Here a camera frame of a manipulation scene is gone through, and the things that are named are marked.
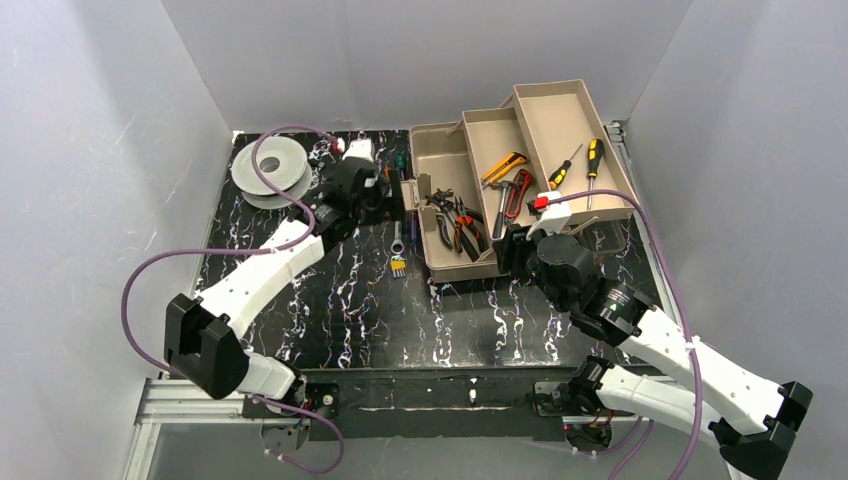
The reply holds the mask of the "red and black utility knife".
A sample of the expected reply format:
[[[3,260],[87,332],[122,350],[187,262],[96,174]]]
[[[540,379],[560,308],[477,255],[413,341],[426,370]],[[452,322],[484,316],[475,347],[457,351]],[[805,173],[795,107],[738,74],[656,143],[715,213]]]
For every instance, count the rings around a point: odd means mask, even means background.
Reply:
[[[512,180],[517,186],[511,191],[506,206],[506,222],[513,223],[521,212],[526,192],[532,186],[534,178],[527,169],[520,169]]]

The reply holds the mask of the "black handled cutters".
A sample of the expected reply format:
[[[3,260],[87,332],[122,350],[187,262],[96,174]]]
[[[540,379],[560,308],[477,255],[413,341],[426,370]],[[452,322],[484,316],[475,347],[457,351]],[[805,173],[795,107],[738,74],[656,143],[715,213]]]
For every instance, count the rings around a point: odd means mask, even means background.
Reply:
[[[426,204],[436,208],[436,224],[439,237],[443,245],[457,254],[463,252],[461,241],[457,238],[455,220],[453,219],[453,203],[450,199],[454,196],[451,188],[447,190],[437,189],[435,193],[425,196]]]

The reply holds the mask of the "yellow utility knife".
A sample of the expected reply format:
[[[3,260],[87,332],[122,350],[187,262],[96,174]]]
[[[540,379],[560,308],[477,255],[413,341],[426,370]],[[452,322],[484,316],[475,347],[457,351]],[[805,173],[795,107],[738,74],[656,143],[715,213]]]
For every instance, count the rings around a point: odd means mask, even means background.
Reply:
[[[510,170],[527,162],[528,158],[524,154],[515,151],[510,152],[481,177],[480,185],[485,187],[499,182]]]

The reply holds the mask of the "yellow black short screwdriver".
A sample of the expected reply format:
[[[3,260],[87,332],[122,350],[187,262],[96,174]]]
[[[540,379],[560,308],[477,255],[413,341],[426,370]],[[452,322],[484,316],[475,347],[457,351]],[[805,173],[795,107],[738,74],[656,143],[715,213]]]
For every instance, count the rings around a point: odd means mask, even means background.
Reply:
[[[571,155],[566,158],[548,177],[548,186],[551,190],[557,189],[564,181],[569,169],[572,166],[572,161],[582,149],[583,144],[579,144]]]

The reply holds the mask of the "beige translucent plastic toolbox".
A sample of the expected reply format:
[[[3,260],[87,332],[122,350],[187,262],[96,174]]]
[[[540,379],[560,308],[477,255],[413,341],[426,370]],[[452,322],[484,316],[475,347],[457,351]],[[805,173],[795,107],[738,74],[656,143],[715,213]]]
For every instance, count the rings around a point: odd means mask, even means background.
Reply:
[[[545,198],[556,226],[576,233],[628,219],[633,192],[586,83],[518,84],[497,108],[409,132],[412,177],[404,201],[416,212],[435,283],[498,276],[492,244],[507,227],[531,226]]]

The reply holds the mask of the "yellow black long screwdriver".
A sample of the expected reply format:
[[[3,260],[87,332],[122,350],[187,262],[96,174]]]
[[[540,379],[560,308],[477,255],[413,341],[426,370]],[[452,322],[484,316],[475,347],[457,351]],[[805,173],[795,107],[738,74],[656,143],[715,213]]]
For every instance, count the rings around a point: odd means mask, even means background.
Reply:
[[[594,189],[594,183],[598,176],[599,166],[605,154],[605,145],[600,138],[593,138],[587,148],[587,182],[588,191]]]

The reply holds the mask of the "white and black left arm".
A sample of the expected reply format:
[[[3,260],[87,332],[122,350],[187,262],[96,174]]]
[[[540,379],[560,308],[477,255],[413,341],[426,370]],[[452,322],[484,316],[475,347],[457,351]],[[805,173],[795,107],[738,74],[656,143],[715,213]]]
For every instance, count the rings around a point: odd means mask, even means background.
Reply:
[[[281,221],[263,254],[249,256],[197,297],[170,301],[165,363],[213,399],[239,392],[302,403],[305,376],[285,361],[246,351],[243,336],[284,288],[359,227],[404,214],[397,170],[364,158],[341,160]]]

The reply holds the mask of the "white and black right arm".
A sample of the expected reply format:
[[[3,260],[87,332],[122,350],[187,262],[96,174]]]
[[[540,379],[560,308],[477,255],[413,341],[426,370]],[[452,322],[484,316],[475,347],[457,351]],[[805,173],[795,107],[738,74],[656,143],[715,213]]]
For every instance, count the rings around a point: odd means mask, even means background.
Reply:
[[[511,225],[494,243],[501,272],[528,278],[584,334],[648,362],[672,384],[589,356],[549,405],[571,404],[646,416],[716,448],[753,479],[780,476],[812,402],[812,391],[778,384],[686,339],[647,295],[603,275],[593,254],[569,235]]]

